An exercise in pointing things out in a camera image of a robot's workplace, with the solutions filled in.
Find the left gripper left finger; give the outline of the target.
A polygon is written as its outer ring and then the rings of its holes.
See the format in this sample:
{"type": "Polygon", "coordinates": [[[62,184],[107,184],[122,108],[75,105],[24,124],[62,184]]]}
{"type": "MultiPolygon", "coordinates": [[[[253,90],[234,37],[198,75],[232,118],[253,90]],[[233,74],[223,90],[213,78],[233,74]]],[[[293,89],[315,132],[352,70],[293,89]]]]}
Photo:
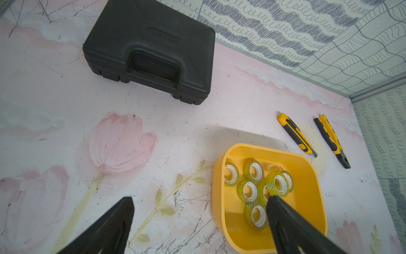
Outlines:
{"type": "Polygon", "coordinates": [[[61,254],[123,254],[134,217],[131,197],[123,197],[85,230],[61,254]]]}

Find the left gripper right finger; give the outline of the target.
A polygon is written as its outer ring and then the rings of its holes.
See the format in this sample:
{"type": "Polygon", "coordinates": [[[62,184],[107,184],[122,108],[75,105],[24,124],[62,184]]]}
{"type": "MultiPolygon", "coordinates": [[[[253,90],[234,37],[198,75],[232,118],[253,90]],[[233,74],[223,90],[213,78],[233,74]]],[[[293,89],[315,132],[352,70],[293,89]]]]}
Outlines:
{"type": "Polygon", "coordinates": [[[344,253],[339,246],[326,238],[281,197],[269,197],[266,214],[279,254],[344,253]]]}

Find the transparent tape roll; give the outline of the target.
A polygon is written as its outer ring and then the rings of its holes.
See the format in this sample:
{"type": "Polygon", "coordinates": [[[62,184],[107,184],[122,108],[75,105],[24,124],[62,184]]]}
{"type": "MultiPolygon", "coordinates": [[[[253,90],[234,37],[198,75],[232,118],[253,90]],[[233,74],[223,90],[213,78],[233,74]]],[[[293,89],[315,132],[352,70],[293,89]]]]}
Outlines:
{"type": "Polygon", "coordinates": [[[267,225],[266,208],[259,202],[246,203],[243,216],[247,225],[255,230],[262,231],[267,225]]]}
{"type": "Polygon", "coordinates": [[[237,195],[242,202],[253,203],[258,199],[258,189],[252,181],[241,181],[237,185],[237,195]]]}
{"type": "Polygon", "coordinates": [[[281,173],[286,178],[287,185],[288,185],[288,192],[291,193],[294,189],[293,178],[292,178],[291,174],[286,170],[283,170],[281,173]]]}
{"type": "Polygon", "coordinates": [[[272,196],[286,197],[289,193],[287,179],[280,172],[274,171],[267,175],[266,188],[272,196]]]}
{"type": "Polygon", "coordinates": [[[262,165],[256,160],[247,160],[243,167],[243,175],[249,181],[260,183],[264,178],[262,165]]]}
{"type": "Polygon", "coordinates": [[[237,166],[233,163],[226,163],[224,167],[224,184],[227,187],[233,187],[238,184],[240,173],[237,166]]]}
{"type": "Polygon", "coordinates": [[[267,185],[266,182],[261,182],[256,185],[258,189],[258,201],[264,206],[267,205],[267,201],[270,194],[266,185],[267,185]]]}

